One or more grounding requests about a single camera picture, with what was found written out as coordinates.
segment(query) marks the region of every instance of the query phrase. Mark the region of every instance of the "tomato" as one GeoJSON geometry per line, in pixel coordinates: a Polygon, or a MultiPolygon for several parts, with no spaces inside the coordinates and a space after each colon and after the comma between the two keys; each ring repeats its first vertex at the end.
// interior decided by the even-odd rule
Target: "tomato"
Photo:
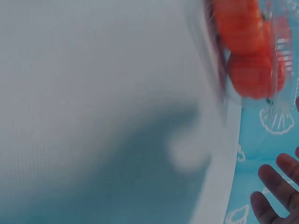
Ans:
{"type": "Polygon", "coordinates": [[[264,46],[263,18],[257,0],[214,0],[221,41],[236,54],[252,54],[264,46]]]}
{"type": "Polygon", "coordinates": [[[235,90],[242,97],[254,99],[270,98],[281,91],[285,84],[284,62],[278,60],[278,77],[273,80],[273,52],[271,47],[271,24],[266,21],[264,29],[264,47],[250,55],[232,53],[228,60],[228,74],[235,90]]]}
{"type": "Polygon", "coordinates": [[[242,97],[261,99],[267,96],[271,84],[272,65],[263,55],[241,56],[231,54],[228,74],[235,90],[242,97]]]}

